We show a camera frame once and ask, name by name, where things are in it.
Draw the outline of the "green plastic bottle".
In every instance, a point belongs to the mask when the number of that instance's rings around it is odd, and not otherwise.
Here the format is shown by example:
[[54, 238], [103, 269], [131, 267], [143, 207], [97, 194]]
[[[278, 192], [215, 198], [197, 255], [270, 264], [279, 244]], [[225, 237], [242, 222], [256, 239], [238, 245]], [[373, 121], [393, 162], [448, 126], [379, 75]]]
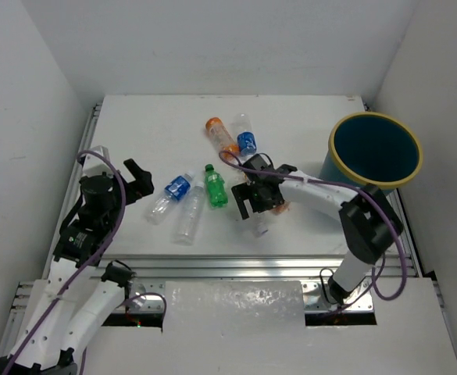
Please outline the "green plastic bottle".
[[205, 165], [205, 188], [212, 208], [222, 208], [228, 203], [224, 179], [212, 164]]

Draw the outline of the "blue label bottle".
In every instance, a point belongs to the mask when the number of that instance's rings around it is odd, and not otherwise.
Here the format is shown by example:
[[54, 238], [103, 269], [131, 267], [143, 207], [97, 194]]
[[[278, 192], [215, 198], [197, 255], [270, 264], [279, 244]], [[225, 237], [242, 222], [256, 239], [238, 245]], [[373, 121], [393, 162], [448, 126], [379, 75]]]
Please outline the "blue label bottle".
[[234, 117], [233, 128], [240, 155], [254, 155], [257, 152], [257, 145], [249, 116], [245, 113], [237, 114]]
[[186, 197], [195, 179], [195, 171], [188, 170], [172, 179], [159, 194], [145, 213], [145, 219], [154, 225], [159, 225]]

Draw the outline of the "blue label bottle top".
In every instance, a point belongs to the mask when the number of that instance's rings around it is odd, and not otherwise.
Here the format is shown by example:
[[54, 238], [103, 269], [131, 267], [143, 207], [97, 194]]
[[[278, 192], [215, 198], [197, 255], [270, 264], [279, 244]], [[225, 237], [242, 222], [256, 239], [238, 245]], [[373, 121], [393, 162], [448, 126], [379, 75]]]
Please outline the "blue label bottle top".
[[237, 114], [234, 117], [233, 128], [240, 155], [254, 155], [257, 152], [257, 145], [249, 116], [245, 113]]

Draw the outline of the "clear plastic bottle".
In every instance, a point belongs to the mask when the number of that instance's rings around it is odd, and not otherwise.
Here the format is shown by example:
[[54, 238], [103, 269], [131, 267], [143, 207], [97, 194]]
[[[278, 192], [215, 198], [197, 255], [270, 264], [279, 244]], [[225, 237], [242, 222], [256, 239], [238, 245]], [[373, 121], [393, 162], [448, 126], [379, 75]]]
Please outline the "clear plastic bottle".
[[205, 183], [198, 181], [185, 198], [173, 232], [173, 243], [193, 245], [205, 204]]

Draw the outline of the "orange label bottle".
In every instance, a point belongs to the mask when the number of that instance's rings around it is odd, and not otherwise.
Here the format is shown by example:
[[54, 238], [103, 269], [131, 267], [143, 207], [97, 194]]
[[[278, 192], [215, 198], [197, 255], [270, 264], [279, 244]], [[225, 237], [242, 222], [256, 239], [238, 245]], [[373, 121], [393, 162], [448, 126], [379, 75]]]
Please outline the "orange label bottle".
[[205, 124], [205, 129], [209, 140], [218, 152], [228, 151], [235, 155], [239, 153], [236, 141], [231, 137], [220, 118], [209, 119]]

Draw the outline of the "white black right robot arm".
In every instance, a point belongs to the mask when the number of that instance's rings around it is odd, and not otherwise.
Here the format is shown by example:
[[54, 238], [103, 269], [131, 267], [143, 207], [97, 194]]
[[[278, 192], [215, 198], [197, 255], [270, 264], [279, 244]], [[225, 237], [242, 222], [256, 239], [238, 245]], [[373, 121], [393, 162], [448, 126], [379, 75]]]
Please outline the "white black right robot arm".
[[340, 310], [348, 308], [346, 299], [372, 273], [371, 288], [376, 287], [386, 251], [395, 246], [404, 253], [400, 236], [404, 230], [397, 213], [382, 190], [372, 184], [356, 187], [350, 184], [311, 177], [294, 166], [275, 167], [270, 157], [255, 154], [245, 162], [237, 157], [220, 158], [240, 170], [246, 182], [235, 185], [232, 193], [246, 220], [250, 213], [264, 213], [279, 204], [294, 202], [325, 214], [341, 224], [347, 252], [340, 266], [327, 281], [323, 296]]

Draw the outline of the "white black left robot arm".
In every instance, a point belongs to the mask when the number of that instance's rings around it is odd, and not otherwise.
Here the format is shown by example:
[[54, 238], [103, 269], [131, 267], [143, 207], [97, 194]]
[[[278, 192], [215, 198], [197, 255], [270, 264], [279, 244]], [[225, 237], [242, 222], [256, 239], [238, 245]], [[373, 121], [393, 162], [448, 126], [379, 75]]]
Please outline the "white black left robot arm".
[[104, 146], [83, 150], [77, 161], [83, 167], [79, 198], [59, 228], [34, 311], [9, 354], [0, 357], [0, 374], [78, 373], [89, 341], [129, 294], [133, 272], [109, 264], [92, 294], [83, 297], [127, 205], [153, 193], [152, 175], [127, 159], [134, 179], [125, 181]]

